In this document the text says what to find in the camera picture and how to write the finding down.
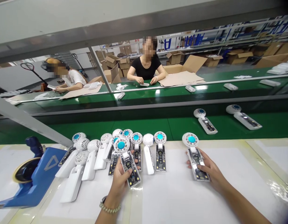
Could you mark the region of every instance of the white t-shirt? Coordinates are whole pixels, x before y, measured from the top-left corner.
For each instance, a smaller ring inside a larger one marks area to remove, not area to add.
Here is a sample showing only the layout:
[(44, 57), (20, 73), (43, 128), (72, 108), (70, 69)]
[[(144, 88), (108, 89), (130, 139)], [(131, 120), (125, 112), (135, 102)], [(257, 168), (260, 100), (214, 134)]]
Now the white t-shirt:
[(66, 77), (63, 77), (63, 80), (68, 87), (74, 86), (77, 83), (81, 83), (83, 86), (87, 84), (82, 75), (78, 71), (72, 69), (68, 71)]

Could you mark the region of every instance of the wristwatch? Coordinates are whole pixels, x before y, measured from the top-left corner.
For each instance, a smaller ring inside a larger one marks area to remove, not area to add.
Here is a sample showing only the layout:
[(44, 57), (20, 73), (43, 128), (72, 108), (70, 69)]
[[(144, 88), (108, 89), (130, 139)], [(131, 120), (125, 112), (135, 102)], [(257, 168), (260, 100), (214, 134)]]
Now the wristwatch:
[(104, 206), (104, 202), (106, 201), (106, 197), (103, 197), (100, 204), (99, 204), (99, 207), (106, 213), (109, 213), (109, 214), (114, 214), (114, 213), (117, 213), (120, 208), (121, 208), (121, 204), (119, 204), (119, 206), (117, 208), (114, 208), (114, 209), (111, 209), (111, 208), (107, 208), (106, 206)]

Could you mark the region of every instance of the person's hand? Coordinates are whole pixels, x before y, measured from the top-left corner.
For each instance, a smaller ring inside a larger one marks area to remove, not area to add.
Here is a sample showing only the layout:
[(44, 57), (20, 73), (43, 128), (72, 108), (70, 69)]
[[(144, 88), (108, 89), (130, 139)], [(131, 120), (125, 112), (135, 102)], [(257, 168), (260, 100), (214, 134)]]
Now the person's hand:
[(56, 89), (54, 90), (57, 93), (64, 93), (67, 91), (66, 88), (61, 88), (61, 87), (56, 87)]
[[(197, 165), (198, 169), (208, 173), (210, 175), (210, 180), (211, 180), (210, 183), (212, 187), (219, 193), (224, 194), (227, 190), (230, 189), (230, 187), (232, 187), (231, 184), (225, 179), (220, 169), (209, 158), (209, 156), (205, 152), (203, 152), (201, 149), (199, 150), (201, 152), (201, 155), (204, 158), (205, 166)], [(191, 169), (191, 162), (188, 160), (186, 163), (188, 164), (188, 168)]]
[(155, 84), (158, 81), (157, 77), (153, 77), (153, 79), (151, 79), (150, 85)]
[(139, 84), (144, 84), (144, 79), (142, 77), (137, 77), (135, 76), (135, 80), (139, 83)]
[(106, 198), (105, 206), (108, 208), (117, 208), (124, 196), (125, 189), (127, 187), (127, 179), (132, 173), (132, 169), (124, 172), (123, 166), (121, 164), (121, 159), (118, 158), (116, 168), (114, 170), (113, 183), (110, 189), (110, 192)]

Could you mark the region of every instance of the seated worker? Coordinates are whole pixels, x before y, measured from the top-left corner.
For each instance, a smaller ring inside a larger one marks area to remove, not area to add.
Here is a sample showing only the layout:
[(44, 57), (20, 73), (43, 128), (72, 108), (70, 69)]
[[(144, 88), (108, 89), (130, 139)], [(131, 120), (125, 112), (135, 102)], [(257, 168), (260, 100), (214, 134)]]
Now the seated worker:
[(151, 79), (150, 85), (153, 85), (168, 75), (159, 61), (156, 54), (156, 48), (156, 37), (145, 37), (143, 39), (143, 55), (132, 62), (127, 73), (128, 80), (137, 81), (139, 84), (143, 84), (144, 80)]
[(87, 84), (86, 79), (80, 72), (69, 67), (59, 59), (48, 58), (42, 63), (41, 68), (48, 72), (53, 72), (65, 81), (64, 84), (57, 86), (57, 89), (54, 90), (55, 92), (63, 93), (66, 91), (79, 90)]

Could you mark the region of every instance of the metal pole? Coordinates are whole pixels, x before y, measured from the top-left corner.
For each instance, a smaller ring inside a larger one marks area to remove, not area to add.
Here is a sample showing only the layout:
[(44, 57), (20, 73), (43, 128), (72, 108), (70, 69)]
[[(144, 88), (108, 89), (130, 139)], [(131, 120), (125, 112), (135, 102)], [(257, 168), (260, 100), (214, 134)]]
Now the metal pole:
[(90, 54), (92, 55), (93, 60), (97, 64), (98, 72), (102, 76), (104, 83), (106, 84), (107, 90), (109, 91), (109, 93), (112, 93), (112, 89), (109, 85), (109, 82), (107, 81), (106, 75), (103, 72), (103, 69), (100, 65), (100, 62), (98, 61), (98, 57), (97, 57), (96, 53), (93, 51), (92, 47), (89, 47), (89, 50), (90, 50)]
[(99, 48), (100, 48), (100, 51), (101, 51), (101, 53), (102, 53), (103, 59), (105, 59), (104, 54), (103, 54), (103, 52), (102, 52), (102, 49), (101, 49), (101, 46), (100, 46), (100, 45), (99, 45)]
[(73, 144), (72, 140), (66, 138), (59, 132), (48, 127), (2, 98), (0, 98), (0, 114), (61, 145), (70, 147)]
[(213, 41), (214, 44), (215, 44), (216, 37), (218, 36), (218, 34), (219, 34), (219, 30), (217, 31), (216, 36), (215, 36), (215, 40)]

